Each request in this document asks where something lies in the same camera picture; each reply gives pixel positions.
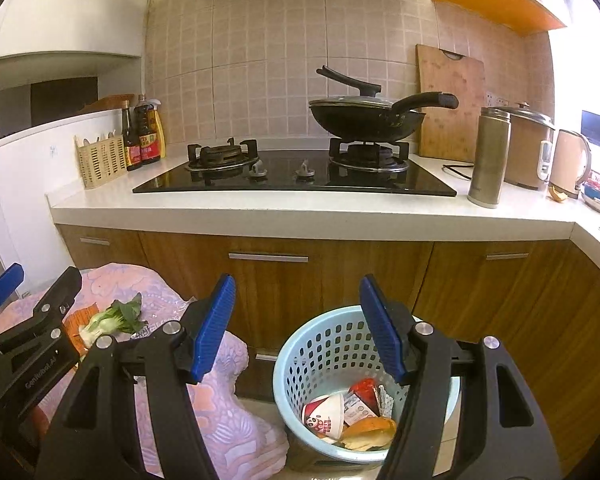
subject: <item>gas stove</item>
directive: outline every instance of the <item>gas stove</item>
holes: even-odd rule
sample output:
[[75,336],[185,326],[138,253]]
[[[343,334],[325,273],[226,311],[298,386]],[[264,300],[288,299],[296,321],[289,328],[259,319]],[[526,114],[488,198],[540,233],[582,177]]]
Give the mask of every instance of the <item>gas stove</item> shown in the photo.
[[204,190],[366,191],[456,196],[455,190],[408,159],[409,145],[331,139],[329,150],[258,150],[256,140],[222,146],[190,144],[189,162],[136,187],[134,193]]

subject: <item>white countertop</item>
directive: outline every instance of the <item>white countertop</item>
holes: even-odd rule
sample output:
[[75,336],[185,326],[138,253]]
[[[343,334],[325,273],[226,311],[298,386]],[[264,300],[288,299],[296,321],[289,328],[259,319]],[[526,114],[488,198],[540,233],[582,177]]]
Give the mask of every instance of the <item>white countertop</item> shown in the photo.
[[187,160],[183,146],[160,162],[96,189],[49,196],[55,223],[278,238],[342,240],[568,239],[600,268],[600,214],[583,201],[503,184],[500,205],[467,200],[469,181],[445,173],[447,161],[410,159],[458,192],[456,197],[338,191],[204,191],[133,194],[135,186]]

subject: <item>cutting board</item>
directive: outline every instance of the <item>cutting board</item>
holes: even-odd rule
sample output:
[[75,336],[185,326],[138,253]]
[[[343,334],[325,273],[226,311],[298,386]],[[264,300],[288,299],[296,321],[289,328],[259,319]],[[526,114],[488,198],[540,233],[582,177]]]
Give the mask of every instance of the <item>cutting board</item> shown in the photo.
[[420,156],[473,162],[478,117],[485,102],[484,65],[468,56],[432,46],[416,45],[421,92],[449,92],[456,110],[423,108]]

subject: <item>tile floor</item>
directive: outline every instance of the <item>tile floor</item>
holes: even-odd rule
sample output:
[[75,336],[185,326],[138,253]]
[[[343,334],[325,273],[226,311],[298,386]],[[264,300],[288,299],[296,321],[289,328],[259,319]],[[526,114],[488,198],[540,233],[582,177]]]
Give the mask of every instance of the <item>tile floor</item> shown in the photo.
[[[256,416],[259,416],[267,422],[276,425],[284,426],[284,422],[280,417],[280,413],[276,405],[273,402],[260,402],[258,400],[241,399],[245,409],[249,410]],[[458,435],[458,421],[460,419],[460,403],[461,398],[458,399],[458,404],[454,412],[451,414],[451,418],[446,422],[444,430],[442,432],[442,441],[440,443],[440,452],[438,453],[438,462],[434,469],[434,475],[447,471],[451,468],[451,462],[454,457],[454,451],[456,449],[456,436]],[[370,471],[363,472],[343,472],[342,475],[338,475],[337,472],[333,471],[326,474],[316,473],[297,473],[290,469],[284,468],[277,475],[271,477],[272,480],[374,480],[380,468],[371,469]]]

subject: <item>green vegetable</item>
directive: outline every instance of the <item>green vegetable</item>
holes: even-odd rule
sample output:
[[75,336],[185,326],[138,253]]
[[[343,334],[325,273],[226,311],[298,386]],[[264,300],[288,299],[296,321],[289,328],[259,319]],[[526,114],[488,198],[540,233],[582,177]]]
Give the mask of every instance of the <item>green vegetable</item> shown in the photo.
[[96,339],[104,334],[113,334],[116,331],[134,334],[144,325],[140,321],[140,309],[142,305],[142,294],[139,292],[128,303],[114,300],[111,306],[104,312],[91,316],[87,326],[81,326],[78,330],[80,337],[87,348],[95,343]]

